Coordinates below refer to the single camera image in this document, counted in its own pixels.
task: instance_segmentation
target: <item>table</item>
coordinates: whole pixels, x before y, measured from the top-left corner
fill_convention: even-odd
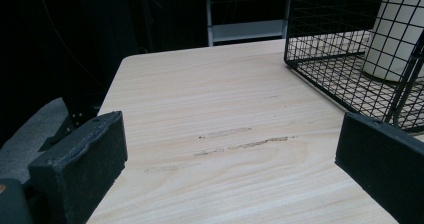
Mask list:
[[[251,38],[276,37],[285,38],[290,0],[286,0],[284,19],[255,21],[247,23],[232,23],[223,25],[212,24],[212,1],[206,0],[206,23],[208,31],[208,46],[215,42],[233,41]]]
[[[344,110],[284,40],[124,59],[100,114],[129,159],[89,223],[396,223],[334,164]]]

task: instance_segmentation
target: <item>white shelf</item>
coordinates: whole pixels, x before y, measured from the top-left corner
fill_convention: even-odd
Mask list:
[[[261,37],[285,37],[286,20],[248,22],[212,26],[213,42]]]

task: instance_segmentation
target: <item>screw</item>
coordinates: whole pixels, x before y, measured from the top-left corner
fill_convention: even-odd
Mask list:
[[[0,184],[0,194],[6,190],[6,185]]]

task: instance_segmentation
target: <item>black wire basket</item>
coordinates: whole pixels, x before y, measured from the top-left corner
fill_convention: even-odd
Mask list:
[[[352,112],[424,131],[424,0],[291,0],[284,60]]]

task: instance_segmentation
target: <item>wire mesh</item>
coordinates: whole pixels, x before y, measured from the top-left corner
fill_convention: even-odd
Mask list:
[[[424,131],[424,0],[291,0],[285,61],[350,111]]]

